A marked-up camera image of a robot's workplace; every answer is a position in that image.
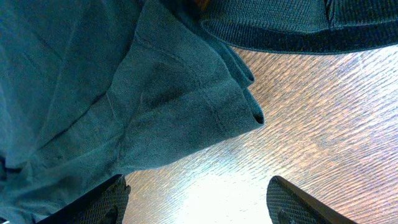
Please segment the seam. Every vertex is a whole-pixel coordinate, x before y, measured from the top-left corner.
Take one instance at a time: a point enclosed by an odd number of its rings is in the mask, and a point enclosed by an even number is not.
[[[212,100],[210,99],[210,97],[207,95],[206,91],[204,90],[203,84],[201,83],[201,80],[198,76],[198,74],[196,73],[196,71],[189,65],[187,65],[184,60],[182,58],[180,58],[179,56],[173,54],[172,52],[169,52],[168,50],[165,50],[159,46],[154,46],[153,44],[151,44],[148,40],[146,40],[145,38],[143,38],[141,35],[138,34],[138,32],[136,32],[136,36],[135,36],[135,40],[150,48],[153,50],[157,50],[159,52],[162,52],[163,54],[166,54],[167,56],[171,57],[172,59],[174,59],[176,62],[180,63],[181,65],[183,65],[183,67],[185,67],[186,69],[190,70],[194,75],[195,75],[195,82],[196,85],[199,87],[199,93],[202,96],[202,98],[206,101],[207,105],[210,107],[210,111],[214,117],[214,119],[216,120],[219,128],[221,129],[221,132],[223,133],[224,136],[229,137],[226,133],[226,128],[225,125],[222,123],[219,114],[216,112],[215,108],[214,108],[214,103],[212,102]]]

